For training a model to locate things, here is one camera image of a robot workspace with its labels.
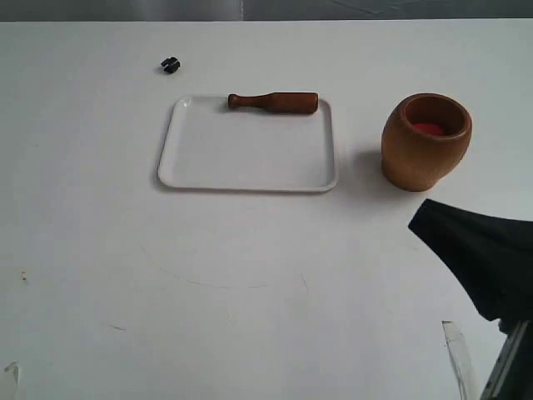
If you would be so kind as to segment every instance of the gray wall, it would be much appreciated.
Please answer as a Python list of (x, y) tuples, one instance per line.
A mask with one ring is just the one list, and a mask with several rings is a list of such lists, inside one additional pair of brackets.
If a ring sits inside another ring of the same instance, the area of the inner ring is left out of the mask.
[(531, 17), (527, 0), (0, 0), (0, 21)]

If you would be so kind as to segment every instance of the black cloth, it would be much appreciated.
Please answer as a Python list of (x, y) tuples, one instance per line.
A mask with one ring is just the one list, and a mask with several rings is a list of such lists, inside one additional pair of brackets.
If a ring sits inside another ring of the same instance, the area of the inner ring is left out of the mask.
[(482, 317), (533, 319), (533, 222), (425, 200), (409, 229), (453, 272)]

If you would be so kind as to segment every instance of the tray rim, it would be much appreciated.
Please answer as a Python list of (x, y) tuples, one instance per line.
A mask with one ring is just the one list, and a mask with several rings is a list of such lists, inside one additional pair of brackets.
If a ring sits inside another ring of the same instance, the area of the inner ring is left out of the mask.
[(184, 103), (186, 100), (189, 100), (191, 98), (227, 98), (226, 94), (208, 94), (208, 93), (202, 93), (202, 94), (187, 94), (185, 96), (180, 97), (172, 106), (171, 111), (171, 119), (168, 123), (167, 132), (165, 134), (165, 140), (162, 144), (162, 151), (161, 156), (159, 158), (159, 164), (157, 166), (157, 177), (159, 181), (167, 188), (174, 191), (179, 192), (218, 192), (218, 193), (327, 193), (331, 191), (339, 182), (339, 162), (338, 162), (338, 148), (337, 143), (335, 139), (335, 133), (333, 131), (333, 115), (331, 110), (331, 103), (324, 99), (323, 97), (318, 98), (319, 107), (320, 104), (323, 104), (326, 106), (329, 119), (330, 119), (330, 130), (331, 130), (331, 155), (333, 157), (333, 174), (331, 175), (331, 180), (323, 186), (315, 186), (315, 187), (215, 187), (215, 186), (191, 186), (191, 185), (176, 185), (175, 183), (171, 182), (171, 179), (166, 176), (164, 171), (165, 160), (170, 157), (168, 155), (167, 150), (167, 142), (169, 138), (170, 131), (172, 129), (172, 125), (174, 123), (174, 116), (176, 107), (180, 103)]

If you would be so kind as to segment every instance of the white table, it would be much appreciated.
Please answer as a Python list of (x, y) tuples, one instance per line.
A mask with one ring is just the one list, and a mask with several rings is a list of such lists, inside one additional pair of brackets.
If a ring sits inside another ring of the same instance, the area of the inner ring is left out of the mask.
[[(531, 38), (531, 20), (0, 24), (0, 367), (19, 361), (27, 399), (449, 400), (452, 320), (481, 386), (505, 337), (406, 226), (426, 197), (533, 219)], [(331, 102), (331, 192), (157, 182), (179, 97), (275, 90)], [(426, 193), (379, 170), (417, 92), (474, 120)]]

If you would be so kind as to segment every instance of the white tray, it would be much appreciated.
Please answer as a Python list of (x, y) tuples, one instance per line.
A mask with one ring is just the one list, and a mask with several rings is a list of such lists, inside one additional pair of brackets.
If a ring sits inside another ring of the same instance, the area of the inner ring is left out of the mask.
[(174, 106), (158, 175), (171, 188), (325, 192), (337, 182), (331, 109), (312, 115), (227, 108), (227, 96)]

